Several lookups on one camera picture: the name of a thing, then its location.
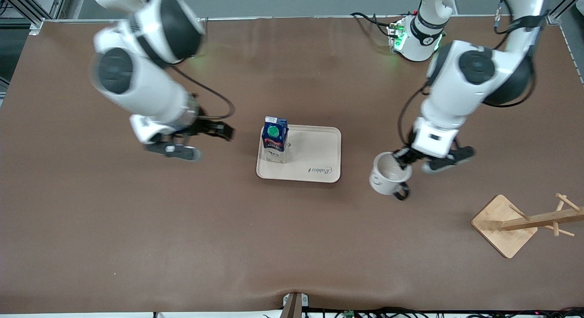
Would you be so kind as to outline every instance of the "brown table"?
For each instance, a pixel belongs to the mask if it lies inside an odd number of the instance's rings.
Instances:
[[[584,93],[558,27],[543,33],[532,98],[479,108],[459,134],[476,157],[438,175],[417,166],[406,202],[367,177],[379,152],[400,147],[396,119],[428,63],[388,54],[372,25],[211,22],[181,68],[233,99],[237,133],[192,139],[205,155],[196,164],[143,151],[129,113],[93,89],[102,27],[46,23],[2,106],[0,312],[261,310],[290,291],[329,308],[584,305],[584,224],[565,226],[573,239],[542,230],[512,260],[470,224],[499,193],[527,214],[553,210],[557,192],[584,204]],[[447,40],[499,39],[490,17],[447,28]],[[340,181],[258,178],[265,115],[339,128]]]

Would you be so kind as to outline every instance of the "white tray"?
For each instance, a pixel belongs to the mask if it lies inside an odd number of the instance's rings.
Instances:
[[[336,127],[288,125],[286,163],[263,159],[261,133],[256,173],[263,179],[334,183],[340,179],[340,131]]]

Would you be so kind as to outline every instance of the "black mug handle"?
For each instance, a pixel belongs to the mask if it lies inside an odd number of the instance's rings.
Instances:
[[[394,196],[399,200],[406,200],[409,197],[409,186],[405,182],[400,183],[400,186],[402,187],[403,195],[396,191]]]

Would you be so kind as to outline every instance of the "milk carton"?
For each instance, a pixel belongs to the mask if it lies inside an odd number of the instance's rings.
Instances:
[[[286,163],[288,121],[266,116],[261,133],[263,158],[270,162]]]

